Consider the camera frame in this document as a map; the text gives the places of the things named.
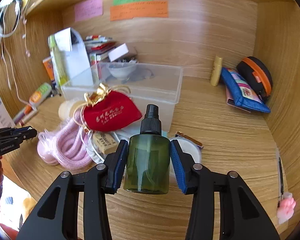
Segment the red velvet drawstring bag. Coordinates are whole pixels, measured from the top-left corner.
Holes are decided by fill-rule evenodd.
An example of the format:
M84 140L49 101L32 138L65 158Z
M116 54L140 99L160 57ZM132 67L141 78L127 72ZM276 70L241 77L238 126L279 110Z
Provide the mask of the red velvet drawstring bag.
M129 91L126 86L109 89L101 83L97 92L85 94L87 106L83 110L83 117L88 129L109 132L121 129L139 120L141 112L133 101L124 93L117 90Z

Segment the pink sticky note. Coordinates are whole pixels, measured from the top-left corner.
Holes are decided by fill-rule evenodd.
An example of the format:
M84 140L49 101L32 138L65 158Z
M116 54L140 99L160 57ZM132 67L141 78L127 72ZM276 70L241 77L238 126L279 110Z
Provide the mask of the pink sticky note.
M74 21L83 21L103 14L102 0L86 0L74 6Z

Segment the pink notebook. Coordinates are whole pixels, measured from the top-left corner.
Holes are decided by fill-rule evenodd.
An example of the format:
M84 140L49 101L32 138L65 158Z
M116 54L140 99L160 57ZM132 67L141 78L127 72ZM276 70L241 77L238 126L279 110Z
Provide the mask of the pink notebook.
M241 107L236 106L236 105L234 104L232 95L231 95L231 93L230 93L230 91L228 90L227 87L226 87L226 102L227 102L227 105L229 105L229 106L234 106L234 107L239 108L239 109L242 109L242 110L244 110L244 111L246 111L246 112L248 112L248 113L251 113L249 110L244 109L244 108L241 108Z

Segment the metal screw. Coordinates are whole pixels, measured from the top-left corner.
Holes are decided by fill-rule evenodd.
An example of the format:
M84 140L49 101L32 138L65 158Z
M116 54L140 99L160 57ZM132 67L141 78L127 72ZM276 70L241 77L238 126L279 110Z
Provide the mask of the metal screw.
M99 170L99 171L102 171L102 170L104 170L105 168L106 168L106 165L103 164L103 163L99 163L99 164L97 165L97 170Z
M66 178L66 177L68 177L70 175L70 172L69 171L64 171L63 173L61 173L61 177L62 178Z
M202 169L202 165L200 163L195 163L193 164L193 168L197 171L201 170Z
M230 171L229 175L230 175L231 178L237 178L238 177L238 173L235 172L235 171Z

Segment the wooden desk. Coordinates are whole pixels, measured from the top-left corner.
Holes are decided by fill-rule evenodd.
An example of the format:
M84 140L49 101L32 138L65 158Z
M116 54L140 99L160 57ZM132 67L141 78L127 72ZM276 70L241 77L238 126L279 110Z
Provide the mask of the wooden desk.
M58 108L62 98L46 100L29 125L38 131L53 130L60 123ZM279 233L275 217L278 197L276 144L261 114L249 114L227 106L225 88L209 81L184 77L180 102L176 105L170 135L181 130L202 141L202 163L211 171L237 171L261 202ZM36 152L37 139L24 142L6 159L25 189L36 200L64 170L45 164ZM219 197L215 194L214 239L219 239ZM83 237L82 195L79 203L79 237ZM124 191L107 195L110 228L114 239L184 239L192 196L185 196L170 184L166 195L143 195Z

